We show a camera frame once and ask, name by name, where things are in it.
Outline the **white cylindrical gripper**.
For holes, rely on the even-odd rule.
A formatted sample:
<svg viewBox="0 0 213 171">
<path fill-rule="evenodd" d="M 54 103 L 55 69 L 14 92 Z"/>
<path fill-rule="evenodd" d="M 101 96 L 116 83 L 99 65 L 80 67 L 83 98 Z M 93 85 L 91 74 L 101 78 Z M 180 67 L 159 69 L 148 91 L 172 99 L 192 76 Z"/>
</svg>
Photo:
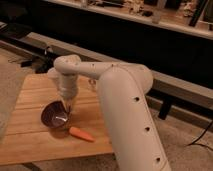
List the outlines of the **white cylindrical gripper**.
<svg viewBox="0 0 213 171">
<path fill-rule="evenodd" d="M 76 95 L 78 93 L 77 79 L 76 75 L 59 76 L 59 94 L 62 97 L 62 103 L 67 114 L 71 113 L 75 107 Z"/>
</svg>

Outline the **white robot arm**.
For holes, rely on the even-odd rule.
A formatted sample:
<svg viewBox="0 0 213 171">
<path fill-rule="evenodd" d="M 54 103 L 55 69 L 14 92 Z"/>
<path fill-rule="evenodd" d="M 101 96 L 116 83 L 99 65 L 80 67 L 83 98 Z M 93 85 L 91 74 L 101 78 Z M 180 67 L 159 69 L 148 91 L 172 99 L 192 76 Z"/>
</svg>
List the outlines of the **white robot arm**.
<svg viewBox="0 0 213 171">
<path fill-rule="evenodd" d="M 121 171 L 171 171 L 145 94 L 153 76 L 144 65 L 126 62 L 81 62 L 74 55 L 55 59 L 62 98 L 72 97 L 71 76 L 98 81 L 97 92 L 109 139 Z"/>
</svg>

